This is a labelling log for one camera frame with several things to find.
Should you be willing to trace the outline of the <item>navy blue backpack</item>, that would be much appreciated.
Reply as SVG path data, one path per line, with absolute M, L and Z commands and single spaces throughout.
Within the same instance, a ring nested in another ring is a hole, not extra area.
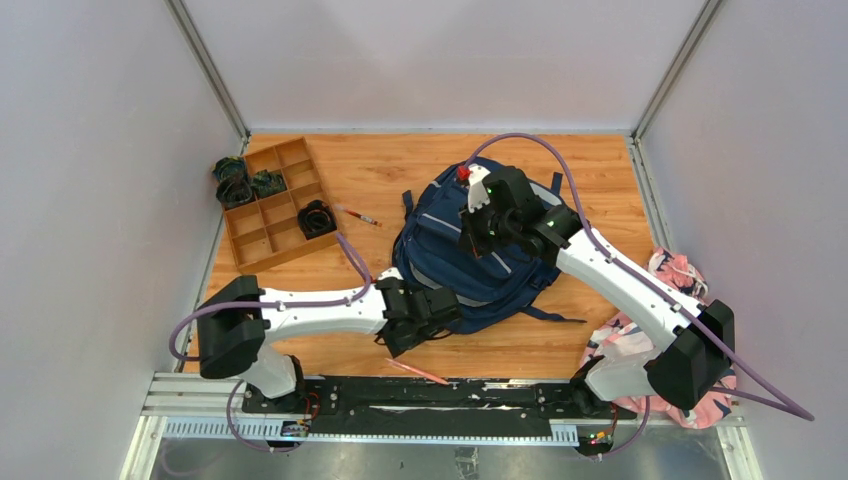
M 558 269 L 524 255 L 516 245 L 480 258 L 460 249 L 460 209 L 467 201 L 467 188 L 458 180 L 462 165 L 449 166 L 417 201 L 409 191 L 403 194 L 405 224 L 393 245 L 392 265 L 415 285 L 445 287 L 456 294 L 462 318 L 447 326 L 454 334 L 473 334 L 518 313 L 537 320 L 583 324 L 583 319 L 533 305 L 559 277 Z

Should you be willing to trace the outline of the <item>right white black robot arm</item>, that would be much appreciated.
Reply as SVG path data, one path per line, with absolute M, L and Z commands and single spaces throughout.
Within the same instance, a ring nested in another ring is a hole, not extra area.
M 703 305 L 648 274 L 570 207 L 547 206 L 520 169 L 470 164 L 458 179 L 468 192 L 459 211 L 461 249 L 482 257 L 516 246 L 592 287 L 650 339 L 647 351 L 598 356 L 574 374 L 577 413 L 596 417 L 628 396 L 658 396 L 691 410 L 730 368 L 734 318 L 727 305 Z

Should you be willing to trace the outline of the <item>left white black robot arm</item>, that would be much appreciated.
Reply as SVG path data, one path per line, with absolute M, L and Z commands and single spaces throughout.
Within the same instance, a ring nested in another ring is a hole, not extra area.
M 286 291 L 262 288 L 243 275 L 196 312 L 199 374 L 207 380 L 238 378 L 257 388 L 283 413 L 306 400 L 299 361 L 273 345 L 289 338 L 359 333 L 382 341 L 391 357 L 431 340 L 460 320 L 457 296 L 406 281 L 396 268 L 348 290 Z

